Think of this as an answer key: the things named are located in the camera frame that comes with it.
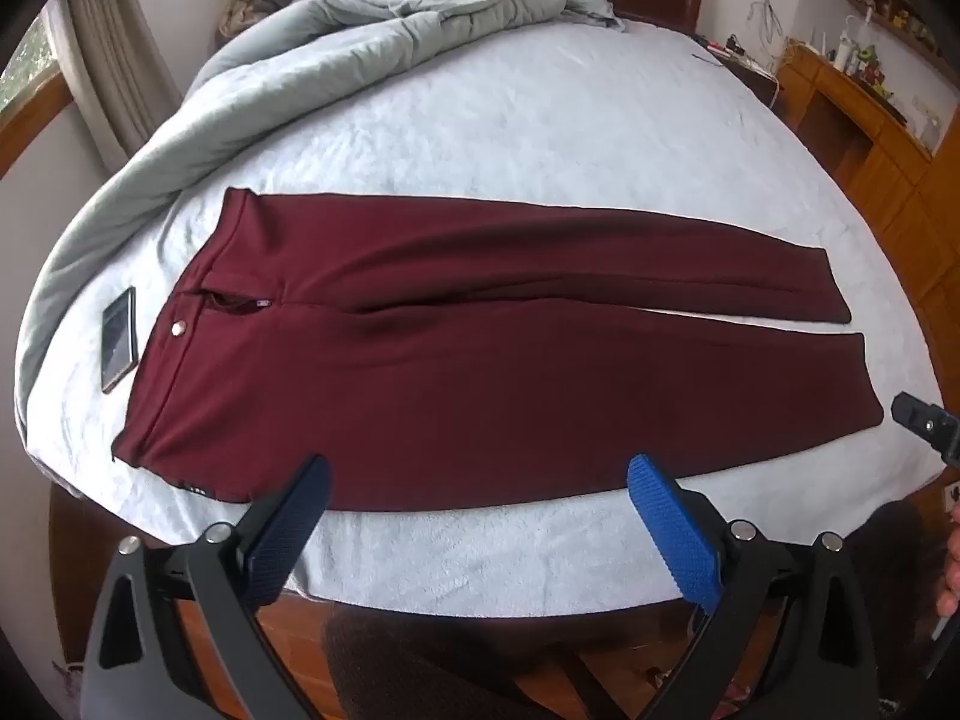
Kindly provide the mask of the person's right hand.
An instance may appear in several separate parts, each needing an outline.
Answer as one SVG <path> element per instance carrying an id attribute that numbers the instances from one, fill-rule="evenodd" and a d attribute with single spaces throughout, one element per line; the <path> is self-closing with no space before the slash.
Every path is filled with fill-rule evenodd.
<path id="1" fill-rule="evenodd" d="M 952 529 L 946 541 L 944 567 L 935 585 L 935 611 L 940 617 L 951 617 L 958 611 L 960 601 L 960 505 L 950 509 Z"/>

